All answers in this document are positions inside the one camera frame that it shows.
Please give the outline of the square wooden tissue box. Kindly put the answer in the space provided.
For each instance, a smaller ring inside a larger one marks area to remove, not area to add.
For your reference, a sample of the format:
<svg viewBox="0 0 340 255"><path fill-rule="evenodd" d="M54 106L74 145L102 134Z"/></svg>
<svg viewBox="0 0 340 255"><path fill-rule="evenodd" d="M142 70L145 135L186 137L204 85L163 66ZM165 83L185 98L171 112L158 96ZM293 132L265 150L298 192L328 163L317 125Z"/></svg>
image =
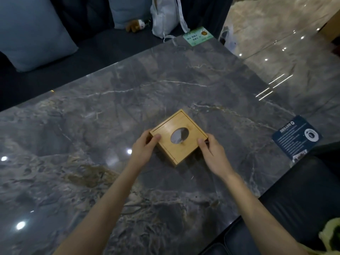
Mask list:
<svg viewBox="0 0 340 255"><path fill-rule="evenodd" d="M150 131L150 136L161 136L158 148L173 166L177 166L198 148L198 139L207 141L207 134L185 113L178 110Z"/></svg>

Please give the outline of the dark sofa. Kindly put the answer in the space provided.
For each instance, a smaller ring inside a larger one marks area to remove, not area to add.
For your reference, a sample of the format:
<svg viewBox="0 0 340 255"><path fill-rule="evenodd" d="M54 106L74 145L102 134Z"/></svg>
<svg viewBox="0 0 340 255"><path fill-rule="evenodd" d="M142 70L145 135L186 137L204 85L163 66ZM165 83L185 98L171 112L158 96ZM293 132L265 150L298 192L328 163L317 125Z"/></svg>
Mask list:
<svg viewBox="0 0 340 255"><path fill-rule="evenodd" d="M0 112L163 43L146 29L115 29L108 0L50 0L78 50L29 72L0 52Z"/></svg>

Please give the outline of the black leather seat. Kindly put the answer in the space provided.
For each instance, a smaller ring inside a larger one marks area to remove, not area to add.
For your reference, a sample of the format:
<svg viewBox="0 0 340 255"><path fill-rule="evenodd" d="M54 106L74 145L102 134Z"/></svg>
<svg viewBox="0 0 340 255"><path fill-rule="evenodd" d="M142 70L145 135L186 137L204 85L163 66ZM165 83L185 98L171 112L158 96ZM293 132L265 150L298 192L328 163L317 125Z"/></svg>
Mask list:
<svg viewBox="0 0 340 255"><path fill-rule="evenodd" d="M299 244L325 251L318 234L340 218L340 141L314 148L258 199ZM241 215L223 242L226 255L262 255Z"/></svg>

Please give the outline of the small light blue cushion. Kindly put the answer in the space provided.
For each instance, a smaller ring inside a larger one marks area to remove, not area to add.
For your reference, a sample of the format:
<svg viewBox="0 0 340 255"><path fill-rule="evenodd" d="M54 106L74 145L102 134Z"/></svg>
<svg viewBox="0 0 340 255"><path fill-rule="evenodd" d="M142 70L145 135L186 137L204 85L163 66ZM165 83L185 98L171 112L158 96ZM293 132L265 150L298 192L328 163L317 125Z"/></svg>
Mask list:
<svg viewBox="0 0 340 255"><path fill-rule="evenodd" d="M151 18L152 0L108 0L114 28L125 29L132 20L148 21Z"/></svg>

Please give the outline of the dark blue printed card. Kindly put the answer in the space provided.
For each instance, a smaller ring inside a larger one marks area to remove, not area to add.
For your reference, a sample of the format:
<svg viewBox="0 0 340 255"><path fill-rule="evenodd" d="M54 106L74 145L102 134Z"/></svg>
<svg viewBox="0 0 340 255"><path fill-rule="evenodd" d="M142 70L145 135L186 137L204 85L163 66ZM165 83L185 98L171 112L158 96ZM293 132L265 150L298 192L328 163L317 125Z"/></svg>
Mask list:
<svg viewBox="0 0 340 255"><path fill-rule="evenodd" d="M272 135L273 142L293 163L301 160L322 139L323 135L300 115Z"/></svg>

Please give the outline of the person's right forearm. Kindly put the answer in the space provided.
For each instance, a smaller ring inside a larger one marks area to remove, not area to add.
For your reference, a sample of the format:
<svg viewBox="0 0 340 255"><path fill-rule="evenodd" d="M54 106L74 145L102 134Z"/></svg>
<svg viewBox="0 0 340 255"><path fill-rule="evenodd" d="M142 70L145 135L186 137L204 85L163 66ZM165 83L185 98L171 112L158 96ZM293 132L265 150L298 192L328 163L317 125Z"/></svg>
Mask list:
<svg viewBox="0 0 340 255"><path fill-rule="evenodd" d="M253 195L237 173L227 173L223 181L262 255L308 255Z"/></svg>

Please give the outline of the clear plastic bag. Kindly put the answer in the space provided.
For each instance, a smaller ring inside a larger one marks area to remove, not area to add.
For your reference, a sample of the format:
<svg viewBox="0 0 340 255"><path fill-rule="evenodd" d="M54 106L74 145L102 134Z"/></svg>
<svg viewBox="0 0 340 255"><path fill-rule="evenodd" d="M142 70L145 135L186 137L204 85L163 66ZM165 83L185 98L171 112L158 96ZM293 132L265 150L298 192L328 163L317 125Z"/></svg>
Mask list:
<svg viewBox="0 0 340 255"><path fill-rule="evenodd" d="M228 49L232 54L236 54L237 41L234 36L233 24L229 23L223 27L219 37L219 42Z"/></svg>

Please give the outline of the white tote bag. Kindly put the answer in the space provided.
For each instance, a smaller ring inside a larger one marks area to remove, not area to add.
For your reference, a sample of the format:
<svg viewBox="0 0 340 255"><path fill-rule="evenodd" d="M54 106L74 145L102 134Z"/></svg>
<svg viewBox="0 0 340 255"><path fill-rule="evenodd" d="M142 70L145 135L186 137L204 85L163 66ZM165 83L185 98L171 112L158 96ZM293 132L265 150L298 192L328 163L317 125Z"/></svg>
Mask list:
<svg viewBox="0 0 340 255"><path fill-rule="evenodd" d="M152 33L163 39L175 38L170 33L178 24L184 33L190 32L185 22L181 0L152 0L150 8L152 15Z"/></svg>

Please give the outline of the brown plush toy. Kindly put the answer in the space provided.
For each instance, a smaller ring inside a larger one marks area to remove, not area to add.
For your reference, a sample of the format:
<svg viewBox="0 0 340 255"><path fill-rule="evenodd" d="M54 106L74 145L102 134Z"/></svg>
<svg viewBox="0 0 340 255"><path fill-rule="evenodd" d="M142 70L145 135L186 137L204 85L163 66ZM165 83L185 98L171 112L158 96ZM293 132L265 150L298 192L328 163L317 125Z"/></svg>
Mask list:
<svg viewBox="0 0 340 255"><path fill-rule="evenodd" d="M127 25L125 26L125 30L126 32L133 32L133 33L137 33L143 29L145 29L146 24L143 20L132 20L130 22L127 23Z"/></svg>

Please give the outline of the large light blue cushion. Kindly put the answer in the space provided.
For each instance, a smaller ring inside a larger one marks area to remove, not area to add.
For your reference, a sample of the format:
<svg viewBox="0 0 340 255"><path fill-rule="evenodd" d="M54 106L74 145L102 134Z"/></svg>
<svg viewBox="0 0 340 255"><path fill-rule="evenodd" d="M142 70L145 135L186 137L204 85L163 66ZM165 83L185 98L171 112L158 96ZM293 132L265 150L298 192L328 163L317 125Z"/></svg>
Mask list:
<svg viewBox="0 0 340 255"><path fill-rule="evenodd" d="M50 0L0 0L0 52L18 72L77 50Z"/></svg>

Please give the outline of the person's left forearm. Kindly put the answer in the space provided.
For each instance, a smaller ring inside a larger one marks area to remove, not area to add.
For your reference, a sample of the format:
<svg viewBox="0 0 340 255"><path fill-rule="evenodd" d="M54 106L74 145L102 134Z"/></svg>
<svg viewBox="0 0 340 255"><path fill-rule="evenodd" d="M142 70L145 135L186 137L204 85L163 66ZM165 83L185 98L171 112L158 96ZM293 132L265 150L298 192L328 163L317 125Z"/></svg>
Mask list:
<svg viewBox="0 0 340 255"><path fill-rule="evenodd" d="M141 165L128 163L53 255L101 255L141 168Z"/></svg>

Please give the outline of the yellow-green garment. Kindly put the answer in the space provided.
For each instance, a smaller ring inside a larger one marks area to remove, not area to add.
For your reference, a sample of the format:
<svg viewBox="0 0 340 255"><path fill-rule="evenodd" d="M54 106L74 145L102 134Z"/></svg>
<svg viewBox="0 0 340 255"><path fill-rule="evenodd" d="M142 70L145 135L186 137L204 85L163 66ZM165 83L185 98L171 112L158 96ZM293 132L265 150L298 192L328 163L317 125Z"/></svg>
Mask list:
<svg viewBox="0 0 340 255"><path fill-rule="evenodd" d="M325 251L313 250L303 244L300 246L309 255L340 255L340 218L333 218L329 220L322 231L318 234L322 241Z"/></svg>

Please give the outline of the green printed card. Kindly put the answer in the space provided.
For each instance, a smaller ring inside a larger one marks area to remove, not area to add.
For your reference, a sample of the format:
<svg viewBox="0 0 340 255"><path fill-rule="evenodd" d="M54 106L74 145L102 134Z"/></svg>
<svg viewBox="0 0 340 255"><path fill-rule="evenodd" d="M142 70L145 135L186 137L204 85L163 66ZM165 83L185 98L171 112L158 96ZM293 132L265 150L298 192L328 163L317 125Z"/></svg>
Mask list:
<svg viewBox="0 0 340 255"><path fill-rule="evenodd" d="M203 26L194 29L183 35L183 38L192 46L199 45L209 39L214 38L213 35Z"/></svg>

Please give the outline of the person's left hand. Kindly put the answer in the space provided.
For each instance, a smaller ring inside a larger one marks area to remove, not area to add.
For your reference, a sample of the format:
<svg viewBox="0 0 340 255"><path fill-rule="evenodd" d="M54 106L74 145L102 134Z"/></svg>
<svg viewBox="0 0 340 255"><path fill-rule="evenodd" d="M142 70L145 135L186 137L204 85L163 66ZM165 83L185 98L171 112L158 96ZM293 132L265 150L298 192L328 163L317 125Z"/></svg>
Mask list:
<svg viewBox="0 0 340 255"><path fill-rule="evenodd" d="M140 171L141 168L150 160L153 151L146 147L147 137L150 131L144 131L132 146L132 154L127 165L129 171Z"/></svg>

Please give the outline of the person's right hand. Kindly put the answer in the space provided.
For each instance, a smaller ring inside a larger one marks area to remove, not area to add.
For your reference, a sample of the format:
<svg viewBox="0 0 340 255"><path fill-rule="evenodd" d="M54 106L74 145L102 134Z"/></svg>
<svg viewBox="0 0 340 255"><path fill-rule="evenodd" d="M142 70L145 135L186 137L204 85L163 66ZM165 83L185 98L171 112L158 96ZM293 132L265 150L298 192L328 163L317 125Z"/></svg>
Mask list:
<svg viewBox="0 0 340 255"><path fill-rule="evenodd" d="M209 157L204 157L204 160L209 169L217 175L221 180L226 182L235 174L223 146L217 141L212 134L207 134L208 139L206 144L209 148Z"/></svg>

